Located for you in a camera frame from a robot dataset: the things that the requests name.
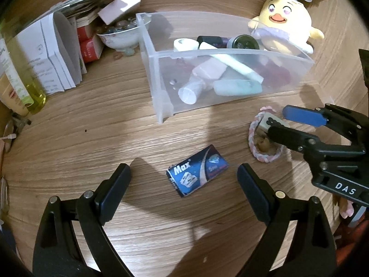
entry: small blue box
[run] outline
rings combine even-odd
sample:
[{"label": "small blue box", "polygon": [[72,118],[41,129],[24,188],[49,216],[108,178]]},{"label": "small blue box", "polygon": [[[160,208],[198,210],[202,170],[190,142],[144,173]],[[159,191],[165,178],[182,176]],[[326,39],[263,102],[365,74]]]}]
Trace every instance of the small blue box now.
[{"label": "small blue box", "polygon": [[167,170],[167,176],[181,197],[187,196],[228,168],[213,145]]}]

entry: silver screw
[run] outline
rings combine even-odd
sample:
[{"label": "silver screw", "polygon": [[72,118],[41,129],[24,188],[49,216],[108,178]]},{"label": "silver screw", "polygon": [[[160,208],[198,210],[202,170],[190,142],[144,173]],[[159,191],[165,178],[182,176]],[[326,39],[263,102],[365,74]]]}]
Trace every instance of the silver screw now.
[{"label": "silver screw", "polygon": [[326,170],[326,169],[328,169],[328,164],[325,161],[323,161],[322,163],[320,163],[320,168],[322,170]]},{"label": "silver screw", "polygon": [[58,201],[58,197],[57,196],[52,196],[50,199],[49,199],[49,202],[51,204],[54,204],[56,201]]},{"label": "silver screw", "polygon": [[93,191],[88,190],[88,191],[84,192],[83,196],[84,196],[85,198],[87,198],[87,199],[88,199],[88,198],[91,198],[91,197],[93,196]]},{"label": "silver screw", "polygon": [[276,192],[276,196],[279,198],[279,199],[283,199],[286,197],[286,194],[284,192],[282,192],[281,190],[278,190]]},{"label": "silver screw", "polygon": [[318,204],[320,202],[320,199],[317,196],[312,196],[311,201],[313,201],[315,204]]}]

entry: clear plastic container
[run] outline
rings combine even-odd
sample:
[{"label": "clear plastic container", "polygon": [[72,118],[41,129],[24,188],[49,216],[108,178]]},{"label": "clear plastic container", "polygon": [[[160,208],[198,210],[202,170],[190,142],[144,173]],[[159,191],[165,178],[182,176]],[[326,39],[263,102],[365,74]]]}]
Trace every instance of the clear plastic container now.
[{"label": "clear plastic container", "polygon": [[[148,30],[143,22],[145,16],[151,17]],[[137,23],[141,32],[141,57],[145,65],[153,105],[159,123],[162,123],[164,118],[173,116],[176,113],[255,95],[288,91],[299,85],[303,76],[314,64],[314,61],[288,42],[283,42],[283,44],[289,48],[289,54],[267,51],[264,45],[266,42],[265,38],[257,40],[260,50],[173,50],[173,42],[179,38],[196,40],[200,35],[220,36],[223,38],[234,38],[241,34],[251,35],[252,30],[248,27],[250,21],[250,19],[238,16],[198,11],[137,14]],[[228,85],[228,83],[232,84],[232,88],[226,89],[226,92],[229,94],[229,91],[231,91],[231,94],[234,94],[234,90],[241,88],[240,86],[245,83],[244,80],[248,79],[244,74],[242,75],[232,67],[227,66],[219,79],[222,80],[221,83],[216,82],[213,84],[213,81],[206,80],[201,92],[196,92],[197,99],[195,99],[195,103],[191,99],[186,101],[193,104],[183,102],[179,96],[179,90],[184,87],[189,87],[189,90],[191,90],[195,85],[194,83],[188,85],[189,81],[193,79],[193,69],[209,59],[215,59],[215,54],[227,54],[262,76],[263,82],[261,83],[260,91],[256,90],[257,93],[241,96],[218,95],[214,87],[219,92],[219,90],[225,89],[225,85]]]}]

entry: yellow liquid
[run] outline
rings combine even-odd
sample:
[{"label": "yellow liquid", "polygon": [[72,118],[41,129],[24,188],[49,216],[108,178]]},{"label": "yellow liquid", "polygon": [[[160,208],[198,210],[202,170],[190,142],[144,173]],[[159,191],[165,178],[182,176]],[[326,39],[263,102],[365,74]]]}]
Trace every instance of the yellow liquid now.
[{"label": "yellow liquid", "polygon": [[38,113],[46,104],[46,95],[37,80],[33,80],[30,84],[25,84],[29,95],[32,97],[34,103],[26,106],[28,111],[32,114]]}]

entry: yellow duck plush toy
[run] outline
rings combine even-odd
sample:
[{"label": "yellow duck plush toy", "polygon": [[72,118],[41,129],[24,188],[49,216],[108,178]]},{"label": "yellow duck plush toy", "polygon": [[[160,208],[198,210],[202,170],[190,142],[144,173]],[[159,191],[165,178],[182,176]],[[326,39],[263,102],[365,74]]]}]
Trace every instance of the yellow duck plush toy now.
[{"label": "yellow duck plush toy", "polygon": [[249,22],[249,28],[266,49],[286,54],[298,54],[291,44],[311,54],[313,48],[307,43],[309,37],[324,38],[322,31],[311,26],[310,14],[297,0],[266,0],[260,15]]}]

